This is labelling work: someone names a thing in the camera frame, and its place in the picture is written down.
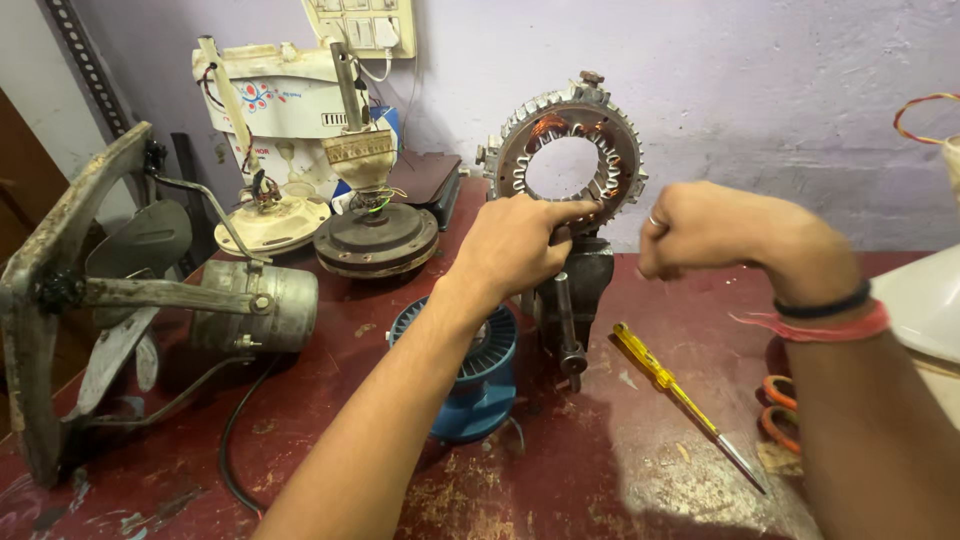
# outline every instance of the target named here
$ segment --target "yellow screwdriver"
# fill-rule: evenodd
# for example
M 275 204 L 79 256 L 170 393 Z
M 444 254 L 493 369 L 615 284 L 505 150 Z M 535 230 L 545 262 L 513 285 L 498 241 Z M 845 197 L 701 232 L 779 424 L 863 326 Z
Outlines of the yellow screwdriver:
M 654 377 L 657 378 L 657 384 L 666 390 L 670 390 L 674 396 L 677 396 L 677 399 L 684 404 L 686 409 L 690 411 L 690 414 L 700 421 L 700 424 L 710 433 L 717 445 L 724 451 L 724 454 L 733 460 L 740 471 L 756 486 L 756 489 L 760 490 L 760 493 L 766 495 L 766 490 L 763 489 L 763 485 L 760 484 L 759 480 L 754 476 L 754 471 L 750 468 L 750 465 L 747 464 L 747 461 L 740 456 L 730 442 L 727 441 L 727 438 L 723 436 L 707 416 L 690 401 L 690 398 L 688 398 L 683 390 L 680 389 L 680 386 L 677 385 L 677 378 L 673 376 L 673 373 L 660 365 L 657 358 L 650 352 L 650 349 L 647 349 L 647 346 L 640 341 L 640 338 L 636 337 L 636 335 L 627 328 L 627 324 L 617 323 L 613 325 L 613 333 L 630 349 L 630 352 L 634 354 L 636 360 L 639 361 L 643 367 L 650 370 L 650 373 L 654 374 Z

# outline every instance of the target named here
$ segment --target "bolt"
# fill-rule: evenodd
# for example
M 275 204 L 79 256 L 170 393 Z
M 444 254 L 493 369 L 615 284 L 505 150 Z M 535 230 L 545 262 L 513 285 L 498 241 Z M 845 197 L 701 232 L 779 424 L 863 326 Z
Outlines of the bolt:
M 604 82 L 604 76 L 596 71 L 581 71 L 580 78 L 591 88 L 596 88 L 597 85 Z

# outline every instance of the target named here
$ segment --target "hand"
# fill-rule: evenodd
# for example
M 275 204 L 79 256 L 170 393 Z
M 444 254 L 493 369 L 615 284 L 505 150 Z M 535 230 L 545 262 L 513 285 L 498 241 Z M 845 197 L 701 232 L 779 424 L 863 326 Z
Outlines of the hand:
M 480 208 L 446 276 L 464 292 L 480 291 L 495 307 L 560 272 L 572 241 L 570 230 L 559 226 L 600 208 L 587 201 L 535 201 L 526 194 L 491 201 Z
M 860 283 L 846 238 L 802 207 L 709 182 L 668 185 L 640 230 L 639 270 L 673 279 L 686 270 L 755 263 L 794 306 L 834 302 Z

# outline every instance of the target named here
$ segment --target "black wristband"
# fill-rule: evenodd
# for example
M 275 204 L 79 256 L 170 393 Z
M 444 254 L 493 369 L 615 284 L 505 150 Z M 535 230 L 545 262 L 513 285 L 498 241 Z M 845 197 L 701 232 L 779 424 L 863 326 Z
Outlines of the black wristband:
M 843 313 L 849 309 L 863 306 L 870 298 L 870 280 L 864 279 L 856 290 L 849 296 L 845 296 L 836 302 L 823 306 L 797 307 L 784 306 L 776 298 L 774 299 L 774 308 L 780 315 L 794 319 L 819 319 L 821 317 L 830 317 L 837 313 Z

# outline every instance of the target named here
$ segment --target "wooden table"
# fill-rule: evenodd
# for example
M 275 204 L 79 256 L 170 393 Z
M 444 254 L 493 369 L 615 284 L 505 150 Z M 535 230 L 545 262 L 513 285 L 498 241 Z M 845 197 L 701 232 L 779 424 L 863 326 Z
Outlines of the wooden table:
M 483 181 L 464 180 L 440 251 L 405 278 L 341 279 L 326 273 L 311 249 L 276 262 L 319 276 L 319 312 L 310 344 L 299 358 L 283 361 L 234 427 L 230 457 L 251 495 L 263 503 L 274 499 L 387 352 L 384 332 L 450 267 L 485 188 Z M 923 255 L 872 253 L 863 262 L 876 275 Z M 755 392 L 766 374 L 783 369 L 782 347 L 764 329 L 728 315 L 770 310 L 762 274 L 737 267 L 680 282 L 645 282 L 635 266 L 636 254 L 616 256 L 579 394 L 565 389 L 555 361 L 540 351 L 533 321 L 519 317 L 512 414 L 522 439 L 508 422 L 466 446 L 428 441 L 397 538 L 819 537 L 798 477 L 764 474 L 771 493 L 760 495 L 609 340 L 612 325 L 627 322 L 762 471 L 756 451 L 764 441 L 756 424 L 762 407 Z M 165 351 L 157 388 L 141 395 L 121 380 L 107 405 L 143 406 L 149 413 L 218 361 L 186 348 L 188 321 L 183 311 L 157 317 Z M 119 438 L 94 433 L 82 445 L 90 457 L 49 492 L 30 482 L 8 438 L 0 444 L 0 486 L 7 486 L 0 494 L 0 538 L 248 537 L 256 516 L 221 482 L 217 450 L 229 413 L 268 361 L 228 368 L 189 405 L 147 430 Z M 57 396 L 61 414 L 75 403 L 78 387 L 75 380 Z

